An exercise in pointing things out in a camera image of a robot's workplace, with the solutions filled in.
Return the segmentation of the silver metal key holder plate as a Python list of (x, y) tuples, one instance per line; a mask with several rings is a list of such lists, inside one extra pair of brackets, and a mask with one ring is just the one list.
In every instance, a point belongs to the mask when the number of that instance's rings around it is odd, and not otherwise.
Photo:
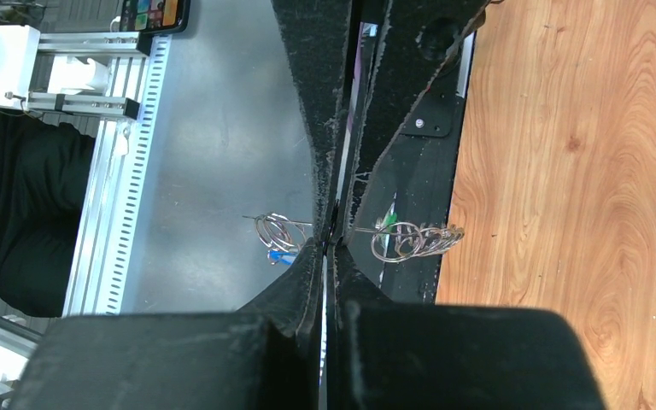
[[(282, 214), (269, 213), (250, 216), (260, 242), (269, 249), (295, 252), (302, 251), (308, 240), (307, 229), (313, 226), (306, 221), (292, 220)], [(380, 231), (373, 228), (358, 228), (356, 231), (369, 234), (372, 255), (384, 262), (398, 264), (416, 258), (442, 255), (453, 248), (465, 236), (465, 230), (456, 225), (416, 225), (399, 221), (390, 225), (392, 230), (389, 244), (383, 250), (378, 243)]]

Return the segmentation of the green tag key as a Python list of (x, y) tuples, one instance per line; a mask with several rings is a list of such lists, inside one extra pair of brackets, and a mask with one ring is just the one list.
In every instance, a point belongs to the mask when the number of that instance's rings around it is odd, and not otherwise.
[(392, 230), (390, 226), (397, 222), (397, 214), (394, 210), (389, 209), (383, 218), (379, 218), (376, 223), (376, 230), (380, 231), (377, 235), (378, 243), (381, 245), (383, 250), (388, 248), (390, 241), (390, 233)]

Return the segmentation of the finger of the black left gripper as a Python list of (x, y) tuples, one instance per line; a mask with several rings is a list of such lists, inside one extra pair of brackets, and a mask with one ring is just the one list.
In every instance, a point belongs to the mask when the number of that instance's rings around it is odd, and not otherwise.
[(337, 195), (352, 6), (351, 1), (272, 1), (313, 156), (313, 235), (320, 241), (329, 237)]
[(387, 1), (362, 108), (349, 145), (336, 234), (353, 233), (372, 173), (460, 43), (478, 27), (486, 1)]

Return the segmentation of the blue tag key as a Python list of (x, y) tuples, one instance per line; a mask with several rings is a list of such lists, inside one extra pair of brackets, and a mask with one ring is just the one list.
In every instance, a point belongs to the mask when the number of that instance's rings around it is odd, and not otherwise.
[(282, 250), (269, 249), (267, 258), (271, 265), (286, 265), (291, 266), (297, 257), (295, 252), (285, 252)]

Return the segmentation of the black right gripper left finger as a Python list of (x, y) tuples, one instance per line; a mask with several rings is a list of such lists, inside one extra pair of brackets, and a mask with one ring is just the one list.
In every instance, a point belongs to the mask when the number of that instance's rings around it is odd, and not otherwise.
[(234, 312), (72, 316), (39, 342), (12, 409), (315, 409), (322, 248)]

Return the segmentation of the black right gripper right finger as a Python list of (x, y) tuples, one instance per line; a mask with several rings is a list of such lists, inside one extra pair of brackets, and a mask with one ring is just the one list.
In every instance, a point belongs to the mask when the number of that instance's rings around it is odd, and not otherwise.
[(330, 409), (602, 409), (558, 314), (394, 302), (344, 246), (329, 254)]

